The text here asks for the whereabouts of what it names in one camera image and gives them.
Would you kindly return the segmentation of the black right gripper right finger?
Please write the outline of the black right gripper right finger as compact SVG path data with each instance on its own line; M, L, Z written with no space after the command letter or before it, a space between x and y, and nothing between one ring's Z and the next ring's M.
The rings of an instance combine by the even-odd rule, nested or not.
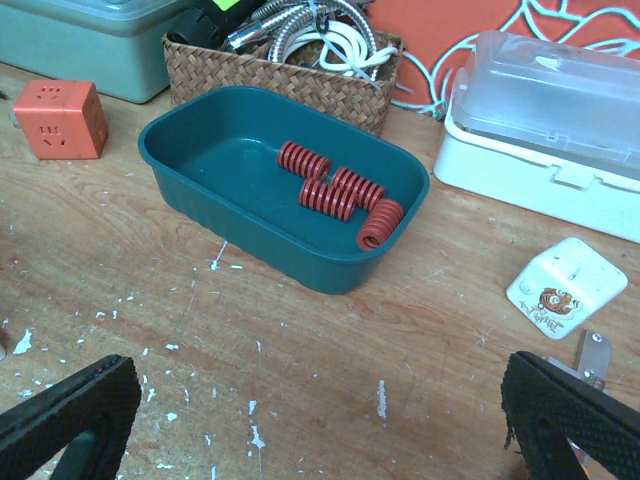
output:
M639 477L639 412L541 357L510 355L501 383L505 444L532 479L585 479L576 444L618 479Z

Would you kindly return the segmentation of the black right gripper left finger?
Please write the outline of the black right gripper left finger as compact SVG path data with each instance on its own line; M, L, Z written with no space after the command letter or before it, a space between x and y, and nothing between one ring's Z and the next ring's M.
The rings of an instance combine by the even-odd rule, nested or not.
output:
M1 414L1 477L114 479L141 401L130 357L108 355Z

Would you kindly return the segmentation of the red cube power socket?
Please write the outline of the red cube power socket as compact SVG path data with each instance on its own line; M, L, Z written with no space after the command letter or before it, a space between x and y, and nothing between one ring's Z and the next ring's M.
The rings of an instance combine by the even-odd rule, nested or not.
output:
M90 81L34 79L13 105L28 144L40 160L101 157L108 123Z

